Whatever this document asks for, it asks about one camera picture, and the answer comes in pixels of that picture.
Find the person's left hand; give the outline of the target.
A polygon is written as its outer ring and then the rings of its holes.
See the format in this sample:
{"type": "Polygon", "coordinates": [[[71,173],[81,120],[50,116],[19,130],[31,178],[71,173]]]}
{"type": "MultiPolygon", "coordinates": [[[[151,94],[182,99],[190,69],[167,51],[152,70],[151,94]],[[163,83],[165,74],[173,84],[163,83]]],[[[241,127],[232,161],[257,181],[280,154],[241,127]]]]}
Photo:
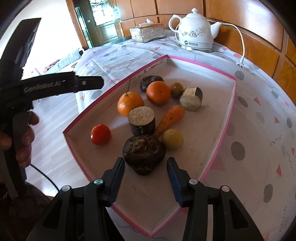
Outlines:
{"type": "MultiPolygon", "coordinates": [[[[16,152],[16,160],[22,168],[26,168],[31,163],[32,155],[32,142],[35,139],[35,133],[31,126],[35,126],[39,123],[39,117],[32,111],[29,111],[30,122],[28,128],[24,132],[21,138],[21,147],[16,152]]],[[[1,132],[1,150],[8,150],[11,147],[11,137],[1,132]]]]}

